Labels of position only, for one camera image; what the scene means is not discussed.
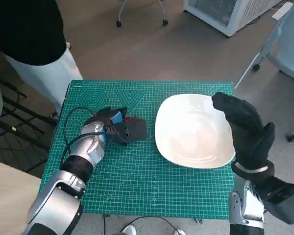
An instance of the white plate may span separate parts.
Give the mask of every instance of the white plate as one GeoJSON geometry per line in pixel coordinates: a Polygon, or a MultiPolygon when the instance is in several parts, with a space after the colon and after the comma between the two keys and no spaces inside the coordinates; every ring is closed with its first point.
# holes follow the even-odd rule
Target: white plate
{"type": "Polygon", "coordinates": [[[193,168],[217,168],[234,157],[232,132],[210,96],[178,94],[161,104],[155,124],[159,152],[168,161],[193,168]]]}

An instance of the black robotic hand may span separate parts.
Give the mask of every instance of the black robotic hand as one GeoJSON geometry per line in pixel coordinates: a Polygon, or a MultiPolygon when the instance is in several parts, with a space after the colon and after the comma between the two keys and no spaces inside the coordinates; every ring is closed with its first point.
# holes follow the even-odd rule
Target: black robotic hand
{"type": "Polygon", "coordinates": [[[236,160],[245,169],[264,167],[274,141],[274,124],[263,126],[255,107],[245,100],[218,92],[212,101],[230,123],[236,160]]]}

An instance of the chair wheel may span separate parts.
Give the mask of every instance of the chair wheel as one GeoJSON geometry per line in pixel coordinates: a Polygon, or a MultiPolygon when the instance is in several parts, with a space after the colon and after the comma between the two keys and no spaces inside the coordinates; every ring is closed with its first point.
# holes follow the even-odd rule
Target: chair wheel
{"type": "Polygon", "coordinates": [[[294,142],[294,135],[286,135],[285,136],[286,137],[286,140],[289,142],[289,143],[292,143],[292,142],[294,142]]]}
{"type": "Polygon", "coordinates": [[[167,26],[167,25],[168,25],[168,20],[167,20],[167,19],[162,20],[162,25],[163,25],[163,26],[167,26]]]}
{"type": "Polygon", "coordinates": [[[120,28],[122,26],[121,21],[117,21],[117,27],[120,28]]]}
{"type": "Polygon", "coordinates": [[[260,65],[256,64],[253,66],[253,71],[258,71],[260,69],[260,65]]]}

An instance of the gray chair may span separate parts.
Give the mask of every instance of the gray chair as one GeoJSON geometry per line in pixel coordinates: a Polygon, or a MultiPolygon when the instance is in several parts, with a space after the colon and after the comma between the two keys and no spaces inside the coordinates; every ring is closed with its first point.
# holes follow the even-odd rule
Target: gray chair
{"type": "MultiPolygon", "coordinates": [[[[164,1],[164,0],[157,0],[157,1],[158,1],[158,4],[159,4],[160,9],[161,9],[161,12],[162,12],[162,25],[163,25],[163,26],[167,26],[167,25],[168,25],[168,20],[167,20],[167,18],[166,18],[166,12],[165,12],[165,10],[164,10],[164,8],[163,8],[163,5],[162,5],[162,1],[164,1]]],[[[127,2],[127,0],[123,0],[123,3],[122,3],[122,6],[121,6],[121,9],[120,9],[120,11],[119,11],[119,15],[118,15],[119,19],[118,19],[118,21],[117,21],[117,27],[118,27],[118,28],[120,28],[120,27],[122,26],[121,15],[122,15],[122,12],[123,12],[124,7],[125,7],[125,5],[126,5],[126,2],[127,2]]]]}

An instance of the cutting mat grid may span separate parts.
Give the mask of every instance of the cutting mat grid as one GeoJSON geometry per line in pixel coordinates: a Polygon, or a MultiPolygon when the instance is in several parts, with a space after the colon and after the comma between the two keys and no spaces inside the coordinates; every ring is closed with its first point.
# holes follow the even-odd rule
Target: cutting mat grid
{"type": "MultiPolygon", "coordinates": [[[[130,116],[144,117],[149,138],[128,146],[107,144],[82,198],[85,212],[156,215],[208,219],[228,218],[228,194],[233,186],[230,165],[192,169],[166,161],[158,152],[154,124],[160,104],[174,94],[233,94],[230,83],[73,81],[67,93],[41,188],[59,167],[65,148],[63,124],[76,106],[97,111],[127,106],[130,116]]],[[[78,136],[91,115],[76,111],[67,124],[68,139],[78,136]]]]}

